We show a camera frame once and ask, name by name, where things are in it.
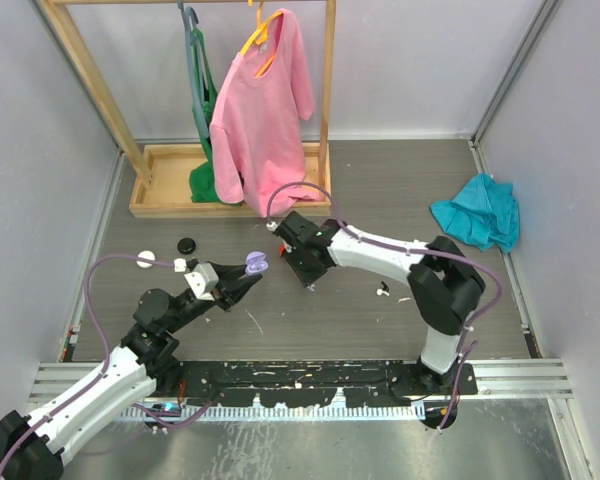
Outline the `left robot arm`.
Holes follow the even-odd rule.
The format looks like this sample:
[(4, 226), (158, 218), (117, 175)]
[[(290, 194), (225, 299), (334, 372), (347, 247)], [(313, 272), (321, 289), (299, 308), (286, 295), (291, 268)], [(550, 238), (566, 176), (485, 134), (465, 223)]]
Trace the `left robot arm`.
[(0, 479), (58, 479), (124, 410), (154, 393), (174, 393), (181, 376), (175, 333), (214, 307), (230, 310), (263, 278), (245, 264), (176, 259), (168, 266), (185, 277), (181, 294), (147, 290), (133, 326), (116, 347), (103, 346), (100, 364), (43, 406), (0, 420)]

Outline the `purple earbud charging case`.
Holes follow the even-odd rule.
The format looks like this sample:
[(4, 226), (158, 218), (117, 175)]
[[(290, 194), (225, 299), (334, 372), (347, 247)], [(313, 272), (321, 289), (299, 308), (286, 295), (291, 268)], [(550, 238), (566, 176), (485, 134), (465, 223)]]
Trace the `purple earbud charging case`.
[(245, 259), (245, 274), (255, 276), (268, 269), (267, 255), (264, 252), (250, 252)]

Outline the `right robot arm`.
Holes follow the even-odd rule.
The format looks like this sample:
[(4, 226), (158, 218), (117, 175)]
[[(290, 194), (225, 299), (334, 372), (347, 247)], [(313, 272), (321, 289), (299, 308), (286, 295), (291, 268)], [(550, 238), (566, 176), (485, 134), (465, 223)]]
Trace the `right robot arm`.
[(308, 287), (334, 267), (364, 270), (409, 287), (427, 324), (417, 360), (429, 393), (446, 390), (457, 372), (459, 344), (485, 290), (475, 267), (450, 239), (430, 243), (372, 235), (335, 219), (317, 225), (297, 212), (267, 228), (283, 242), (282, 258)]

